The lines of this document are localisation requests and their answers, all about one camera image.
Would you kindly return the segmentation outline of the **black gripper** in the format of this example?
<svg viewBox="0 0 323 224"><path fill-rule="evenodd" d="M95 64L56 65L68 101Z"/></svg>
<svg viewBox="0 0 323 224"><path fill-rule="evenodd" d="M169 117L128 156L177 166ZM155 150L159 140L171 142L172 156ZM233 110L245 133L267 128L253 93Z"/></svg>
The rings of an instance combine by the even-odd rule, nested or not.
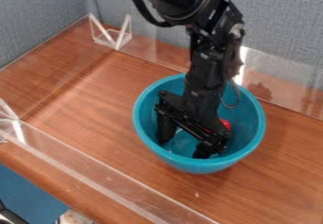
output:
<svg viewBox="0 0 323 224"><path fill-rule="evenodd" d="M197 146L192 157L208 159L220 154L227 148L232 136L219 120L219 105L227 81L208 85L205 82L184 78L184 90L179 95L167 90L157 93L159 102L155 104L157 115L156 138L164 145L183 129L197 138Z"/></svg>

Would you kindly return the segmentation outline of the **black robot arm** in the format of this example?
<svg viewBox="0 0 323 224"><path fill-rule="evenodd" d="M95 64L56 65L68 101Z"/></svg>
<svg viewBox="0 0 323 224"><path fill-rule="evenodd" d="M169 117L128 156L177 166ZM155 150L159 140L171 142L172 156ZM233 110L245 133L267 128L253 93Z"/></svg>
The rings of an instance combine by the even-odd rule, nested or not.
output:
<svg viewBox="0 0 323 224"><path fill-rule="evenodd" d="M165 144L179 129L199 140L192 157L207 159L221 153L232 136L217 110L227 86L243 66L243 14L231 0L132 0L149 23L184 26L191 36L189 71L184 92L159 92L156 138Z"/></svg>

